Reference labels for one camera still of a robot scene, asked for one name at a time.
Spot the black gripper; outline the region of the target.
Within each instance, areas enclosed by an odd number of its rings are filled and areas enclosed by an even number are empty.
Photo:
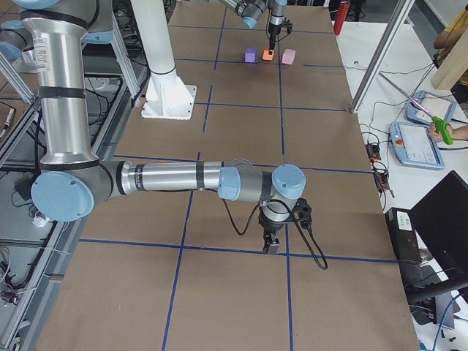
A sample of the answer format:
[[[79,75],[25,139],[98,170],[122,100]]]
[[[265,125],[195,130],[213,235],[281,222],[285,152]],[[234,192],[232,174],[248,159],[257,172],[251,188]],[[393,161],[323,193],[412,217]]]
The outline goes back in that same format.
[[[265,254],[276,254],[280,245],[276,233],[283,228],[284,223],[269,219],[263,211],[259,212],[258,222],[263,228],[263,252]]]
[[[280,24],[274,24],[270,22],[268,24],[268,35],[269,35],[269,53],[273,54],[275,50],[275,45],[276,41],[275,39],[279,36],[281,33],[281,25]]]

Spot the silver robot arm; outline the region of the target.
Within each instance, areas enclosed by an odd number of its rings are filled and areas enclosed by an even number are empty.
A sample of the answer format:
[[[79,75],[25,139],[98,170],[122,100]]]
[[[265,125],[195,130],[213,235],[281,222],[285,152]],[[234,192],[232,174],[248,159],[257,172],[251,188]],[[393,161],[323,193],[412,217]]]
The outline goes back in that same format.
[[[46,154],[31,186],[36,208],[58,222],[88,216],[100,203],[135,192],[208,190],[223,201],[254,204],[263,227],[263,251],[279,247],[277,231],[293,223],[312,231],[302,194],[306,176],[295,165],[255,169],[248,161],[135,165],[103,162],[91,149],[82,45],[87,34],[111,34],[109,1],[19,1],[21,28],[31,35]]]
[[[253,29],[259,19],[264,13],[268,13],[268,25],[267,25],[267,38],[268,38],[268,53],[273,54],[276,43],[281,41],[280,34],[282,29],[286,29],[287,37],[292,33],[293,25],[286,18],[285,11],[287,7],[287,1],[282,0],[255,0],[255,1],[231,1],[221,0],[220,1],[226,8],[232,10],[238,17],[241,18],[242,23],[248,29]]]

